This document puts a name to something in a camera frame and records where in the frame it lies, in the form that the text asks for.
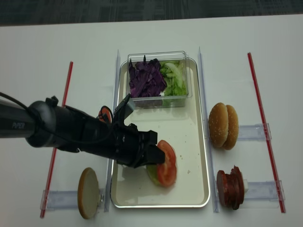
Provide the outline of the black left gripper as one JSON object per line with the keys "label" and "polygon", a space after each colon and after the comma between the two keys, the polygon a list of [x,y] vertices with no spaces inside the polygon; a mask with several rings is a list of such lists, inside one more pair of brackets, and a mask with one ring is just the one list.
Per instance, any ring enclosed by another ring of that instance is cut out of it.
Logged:
{"label": "black left gripper", "polygon": [[116,140],[112,159],[118,164],[138,168],[165,162],[165,153],[157,147],[157,132],[139,131],[134,124],[118,124],[114,127],[114,135]]}

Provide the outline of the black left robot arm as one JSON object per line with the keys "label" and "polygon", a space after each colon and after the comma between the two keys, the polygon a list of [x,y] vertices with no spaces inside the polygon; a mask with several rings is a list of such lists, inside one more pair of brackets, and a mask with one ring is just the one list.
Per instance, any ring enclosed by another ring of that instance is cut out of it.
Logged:
{"label": "black left robot arm", "polygon": [[1,94],[0,136],[24,138],[35,148],[51,147],[71,153],[87,152],[137,168],[162,164],[165,154],[157,147],[157,133],[125,125],[133,112],[126,96],[109,113],[92,117],[70,106],[61,107],[56,97],[25,106]]}

